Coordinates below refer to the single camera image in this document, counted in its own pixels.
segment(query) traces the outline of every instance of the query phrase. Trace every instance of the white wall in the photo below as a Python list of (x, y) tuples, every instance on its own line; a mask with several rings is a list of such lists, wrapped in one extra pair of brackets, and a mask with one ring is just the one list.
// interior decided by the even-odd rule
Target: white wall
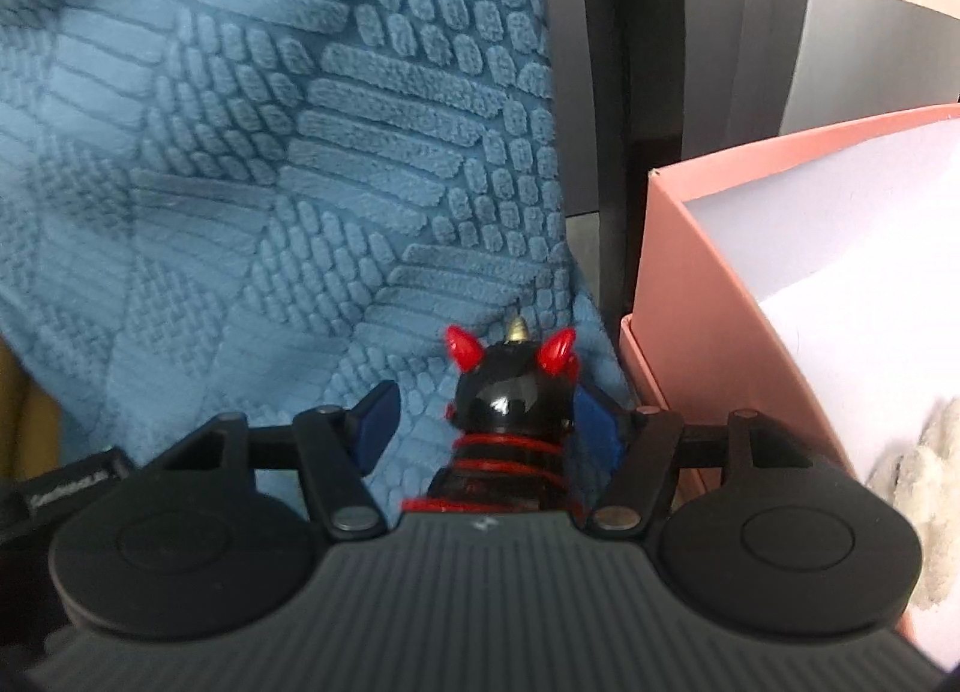
[(781, 133), (958, 95), (960, 21), (900, 0), (808, 0)]

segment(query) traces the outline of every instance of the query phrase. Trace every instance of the red string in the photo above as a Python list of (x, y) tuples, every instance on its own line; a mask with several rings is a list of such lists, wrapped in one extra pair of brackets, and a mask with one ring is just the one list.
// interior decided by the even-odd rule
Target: red string
[(553, 443), (539, 441), (536, 438), (526, 438), (522, 435), (467, 432), (454, 441), (453, 447), (463, 448), (464, 446), (473, 446), (474, 443), (479, 446), (514, 446), (515, 448), (524, 448), (527, 451), (541, 451), (544, 454), (553, 454), (557, 457), (563, 456), (563, 446), (554, 446)]
[(513, 513), (503, 505), (481, 505), (446, 500), (443, 497), (408, 497), (400, 503), (403, 513)]
[(485, 473), (503, 473), (504, 475), (529, 475), (545, 478), (551, 484), (566, 489), (563, 478), (549, 470), (531, 465), (522, 465), (520, 462), (501, 462), (500, 460), (454, 460), (450, 462), (453, 470), (480, 470)]

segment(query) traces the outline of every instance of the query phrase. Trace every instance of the pink box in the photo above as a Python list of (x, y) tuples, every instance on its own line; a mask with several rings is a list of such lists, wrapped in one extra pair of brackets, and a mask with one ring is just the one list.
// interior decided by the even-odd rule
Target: pink box
[[(645, 401), (693, 423), (723, 422), (736, 408), (758, 409), (853, 473), (805, 376), (685, 203), (875, 137), (954, 118), (960, 118), (960, 104), (922, 107), (652, 171), (634, 308), (620, 330), (622, 361)], [(690, 474), (680, 484), (680, 496), (692, 497), (714, 480), (712, 474)], [(911, 633), (909, 618), (901, 628)]]

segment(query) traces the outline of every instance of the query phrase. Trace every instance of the blue plastic piece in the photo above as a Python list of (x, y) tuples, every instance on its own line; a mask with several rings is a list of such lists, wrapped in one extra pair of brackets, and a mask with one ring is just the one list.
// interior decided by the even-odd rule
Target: blue plastic piece
[(350, 457), (360, 475), (370, 475), (400, 424), (400, 387), (384, 381), (349, 412), (356, 424)]
[(601, 390), (580, 384), (573, 395), (573, 419), (594, 465), (608, 475), (615, 472), (625, 450), (620, 427), (626, 412)]

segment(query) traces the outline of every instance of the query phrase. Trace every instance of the white fluffy toy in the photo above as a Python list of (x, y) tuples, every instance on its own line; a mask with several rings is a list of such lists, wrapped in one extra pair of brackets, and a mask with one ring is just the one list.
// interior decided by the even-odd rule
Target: white fluffy toy
[(911, 451), (881, 460), (868, 486), (920, 536), (923, 570), (911, 606), (944, 602), (960, 571), (960, 397), (934, 414)]

